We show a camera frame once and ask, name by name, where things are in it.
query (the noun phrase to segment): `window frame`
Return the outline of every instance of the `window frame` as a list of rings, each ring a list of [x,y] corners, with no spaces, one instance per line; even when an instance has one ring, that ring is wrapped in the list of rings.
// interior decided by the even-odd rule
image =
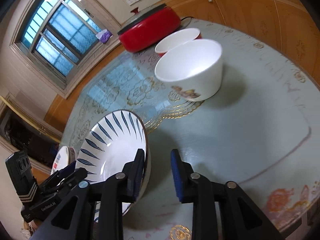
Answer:
[[[41,37],[40,32],[45,30],[45,26],[48,23],[50,17],[55,12],[56,8],[61,4],[64,4],[59,0],[52,10],[49,12],[48,16],[39,28],[37,35],[31,44],[30,49],[25,47],[20,41],[21,35],[24,31],[24,27],[30,20],[31,15],[36,9],[37,5],[41,0],[21,0],[18,8],[22,11],[22,15],[18,19],[13,37],[11,39],[10,48],[15,53],[17,57],[22,60],[25,65],[35,73],[41,80],[43,80],[48,86],[50,86],[57,94],[61,95],[63,98],[68,98],[74,88],[79,84],[79,82],[84,78],[84,76],[109,52],[111,52],[115,47],[120,44],[117,32],[120,30],[121,25],[103,8],[96,0],[71,0],[74,2],[81,10],[90,18],[94,18],[94,22],[101,28],[106,28],[113,36],[108,40],[106,44],[102,44],[97,41],[88,50],[79,61],[75,64],[67,77],[63,76],[56,68],[47,62],[42,56],[38,57],[33,55],[37,53],[34,50],[37,40]]]

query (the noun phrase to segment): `window pane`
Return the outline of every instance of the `window pane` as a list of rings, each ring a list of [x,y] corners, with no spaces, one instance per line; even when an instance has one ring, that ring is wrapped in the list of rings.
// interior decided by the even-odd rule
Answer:
[[[73,1],[65,0],[65,2],[82,18],[84,19],[89,25],[95,29],[97,33],[101,32],[102,30],[91,20]]]
[[[47,17],[48,13],[51,11],[52,7],[57,3],[58,0],[42,0],[36,7],[33,15],[30,18],[30,22],[27,24],[25,31],[22,34],[21,41],[27,47],[30,48],[31,43],[35,37],[35,34],[30,31],[30,26],[38,31],[39,26],[43,23],[44,19]]]
[[[52,15],[49,23],[82,54],[97,41],[96,35],[63,4]]]
[[[40,38],[36,51],[38,51],[47,61],[51,63],[64,76],[67,76],[73,65],[63,55],[61,55],[49,42],[43,37]]]
[[[79,59],[66,47],[64,46],[51,32],[47,29],[44,31],[44,35],[48,37],[54,45],[56,45],[65,55],[67,55],[74,63],[77,63]]]

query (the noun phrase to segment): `metal screw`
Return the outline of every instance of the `metal screw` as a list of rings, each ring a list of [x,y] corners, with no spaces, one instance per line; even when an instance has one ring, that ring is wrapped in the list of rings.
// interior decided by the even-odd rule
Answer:
[[[87,187],[88,185],[89,185],[89,183],[86,182],[86,181],[84,181],[84,180],[79,183],[79,187],[80,187],[80,188],[85,188],[85,187]]]
[[[125,177],[125,174],[123,172],[119,172],[116,174],[116,179],[123,179]]]
[[[227,187],[228,188],[236,188],[236,186],[237,186],[237,184],[235,182],[233,182],[233,181],[229,181],[227,183]]]
[[[194,172],[194,173],[191,173],[190,177],[191,177],[192,179],[199,179],[199,178],[200,178],[200,174]]]

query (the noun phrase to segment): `pot lid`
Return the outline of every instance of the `pot lid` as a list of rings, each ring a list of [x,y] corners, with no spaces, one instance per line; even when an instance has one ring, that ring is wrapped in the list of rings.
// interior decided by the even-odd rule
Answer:
[[[167,5],[163,3],[160,5],[151,5],[141,11],[138,11],[138,7],[133,9],[131,12],[134,13],[134,15],[123,23],[121,30],[118,31],[118,35],[126,32],[127,30],[135,26],[137,23],[148,18],[150,15],[156,13],[157,11],[160,11],[166,6]]]

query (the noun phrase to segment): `wooden wainscoting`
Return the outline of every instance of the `wooden wainscoting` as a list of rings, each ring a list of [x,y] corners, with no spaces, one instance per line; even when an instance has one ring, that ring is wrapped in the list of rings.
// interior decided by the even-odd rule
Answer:
[[[320,33],[299,0],[162,0],[180,17],[193,16],[238,29],[283,52],[320,83]],[[45,121],[63,131],[82,88],[124,48],[117,47],[68,99],[57,96]]]

